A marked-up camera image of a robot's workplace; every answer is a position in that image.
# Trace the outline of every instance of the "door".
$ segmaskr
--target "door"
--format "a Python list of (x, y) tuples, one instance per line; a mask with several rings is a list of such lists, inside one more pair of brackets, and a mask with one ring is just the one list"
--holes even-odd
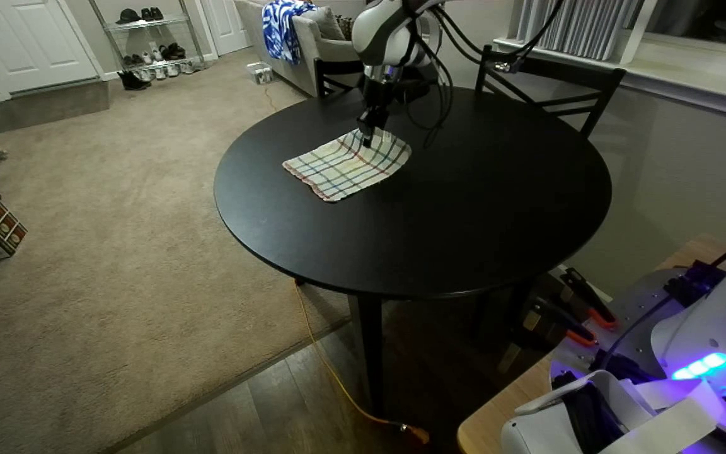
[(0, 0), (0, 87), (28, 90), (92, 78), (57, 0)]
[(237, 49), (246, 49), (246, 36), (242, 30), (234, 0), (202, 0), (202, 3), (217, 54), (222, 56)]

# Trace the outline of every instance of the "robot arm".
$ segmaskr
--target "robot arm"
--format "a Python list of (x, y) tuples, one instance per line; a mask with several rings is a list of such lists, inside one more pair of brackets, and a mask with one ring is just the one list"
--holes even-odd
[(357, 119), (365, 147), (372, 131), (386, 127), (392, 102), (420, 95), (415, 90), (409, 93), (403, 74), (405, 69), (418, 69), (426, 75), (426, 70), (434, 69), (426, 63), (426, 54), (414, 42), (415, 34), (409, 27), (420, 12), (439, 3), (444, 0), (379, 0), (355, 17), (353, 49), (365, 66), (365, 110)]
[(442, 0), (380, 0), (353, 25), (353, 49), (365, 66), (398, 66), (410, 50), (409, 22)]

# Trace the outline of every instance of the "chair back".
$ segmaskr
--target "chair back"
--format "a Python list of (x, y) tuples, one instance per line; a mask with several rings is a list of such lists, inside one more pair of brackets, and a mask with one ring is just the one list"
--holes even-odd
[(574, 93), (574, 95), (536, 102), (510, 81), (511, 74), (498, 70), (498, 66), (510, 60), (515, 60), (515, 56), (498, 54), (492, 46), (487, 46), (479, 60), (479, 78), (476, 78), (473, 90), (505, 93), (521, 103), (532, 103), (549, 116), (585, 116), (582, 127), (578, 128), (585, 139), (595, 128), (597, 119), (602, 116), (604, 105), (609, 103), (616, 89), (619, 87), (626, 75), (626, 70), (619, 69), (595, 69), (595, 66), (544, 60), (536, 56), (527, 56), (525, 63), (519, 66), (519, 74), (535, 74), (535, 75), (544, 75), (553, 81), (564, 81), (569, 87), (585, 89), (582, 93)]

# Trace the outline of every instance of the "white fabric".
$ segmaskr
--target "white fabric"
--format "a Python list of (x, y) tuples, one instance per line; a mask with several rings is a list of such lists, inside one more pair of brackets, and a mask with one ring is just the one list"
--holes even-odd
[(396, 174), (410, 156), (410, 147), (392, 134), (375, 128), (371, 147), (361, 145), (361, 131), (347, 131), (307, 153), (282, 161), (322, 201), (341, 201), (365, 187)]

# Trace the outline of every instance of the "window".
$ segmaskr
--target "window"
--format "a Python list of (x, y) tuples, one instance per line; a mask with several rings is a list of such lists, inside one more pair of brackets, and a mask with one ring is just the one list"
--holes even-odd
[(650, 15), (647, 30), (726, 42), (726, 0), (660, 0)]

